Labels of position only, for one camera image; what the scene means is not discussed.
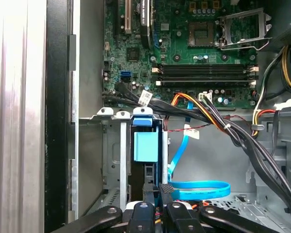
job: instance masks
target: cpu socket lever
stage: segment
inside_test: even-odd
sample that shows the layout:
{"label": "cpu socket lever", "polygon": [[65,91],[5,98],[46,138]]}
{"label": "cpu socket lever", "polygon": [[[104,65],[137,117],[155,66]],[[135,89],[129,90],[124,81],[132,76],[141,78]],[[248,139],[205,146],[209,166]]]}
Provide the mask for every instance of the cpu socket lever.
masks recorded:
{"label": "cpu socket lever", "polygon": [[[242,38],[238,42],[232,42],[231,36],[231,26],[233,24],[233,20],[235,19],[243,19],[245,17],[251,17],[257,15],[259,18],[259,36],[255,38]],[[241,49],[255,49],[259,51],[266,47],[271,37],[265,37],[267,32],[271,29],[272,25],[267,24],[267,21],[271,20],[272,18],[264,13],[263,8],[258,8],[255,10],[240,12],[232,15],[227,15],[223,17],[219,17],[219,24],[222,27],[222,37],[219,39],[218,42],[215,43],[216,47],[219,47],[221,50],[241,50]],[[264,42],[260,48],[257,48],[253,45],[253,42]]]}

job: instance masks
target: chip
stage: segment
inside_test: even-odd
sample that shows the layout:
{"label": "chip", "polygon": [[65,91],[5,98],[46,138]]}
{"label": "chip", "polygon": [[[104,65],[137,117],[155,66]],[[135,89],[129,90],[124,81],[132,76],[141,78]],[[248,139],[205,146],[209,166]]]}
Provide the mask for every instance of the chip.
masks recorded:
{"label": "chip", "polygon": [[225,91],[225,94],[226,94],[227,96],[232,95],[232,90],[226,90],[226,91]]}
{"label": "chip", "polygon": [[139,48],[127,48],[126,49],[126,60],[128,62],[138,62],[140,57]]}
{"label": "chip", "polygon": [[169,31],[169,23],[161,23],[161,31]]}

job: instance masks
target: integrated circuit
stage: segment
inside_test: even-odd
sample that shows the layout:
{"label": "integrated circuit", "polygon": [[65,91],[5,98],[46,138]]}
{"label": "integrated circuit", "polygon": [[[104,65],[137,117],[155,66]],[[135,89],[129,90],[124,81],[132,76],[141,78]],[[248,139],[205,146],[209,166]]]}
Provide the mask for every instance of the integrated circuit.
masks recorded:
{"label": "integrated circuit", "polygon": [[126,49],[126,60],[128,62],[138,62],[140,57],[139,48],[127,48]]}

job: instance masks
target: white sticker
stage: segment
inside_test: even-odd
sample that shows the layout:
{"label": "white sticker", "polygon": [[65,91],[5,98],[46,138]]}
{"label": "white sticker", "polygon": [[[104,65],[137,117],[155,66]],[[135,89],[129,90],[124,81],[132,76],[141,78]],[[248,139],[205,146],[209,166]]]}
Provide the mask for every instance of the white sticker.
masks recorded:
{"label": "white sticker", "polygon": [[[184,125],[185,129],[189,129],[191,126],[188,124]],[[199,139],[199,131],[196,129],[189,129],[189,130],[184,130],[183,132],[184,135],[188,135],[189,137]]]}
{"label": "white sticker", "polygon": [[152,96],[153,96],[152,93],[150,93],[146,90],[143,90],[141,93],[141,96],[139,98],[138,104],[140,104],[144,107],[147,107],[147,105],[150,103]]}

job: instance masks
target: connector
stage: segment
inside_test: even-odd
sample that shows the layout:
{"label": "connector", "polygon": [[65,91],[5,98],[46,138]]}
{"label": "connector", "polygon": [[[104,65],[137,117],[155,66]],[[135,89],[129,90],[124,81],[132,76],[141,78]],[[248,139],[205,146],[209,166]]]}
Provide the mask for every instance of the connector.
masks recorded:
{"label": "connector", "polygon": [[120,78],[121,78],[121,81],[128,83],[131,81],[132,72],[131,71],[121,71]]}
{"label": "connector", "polygon": [[212,102],[212,93],[207,93],[207,91],[199,93],[197,97],[198,101],[202,101],[203,97],[207,97]]}

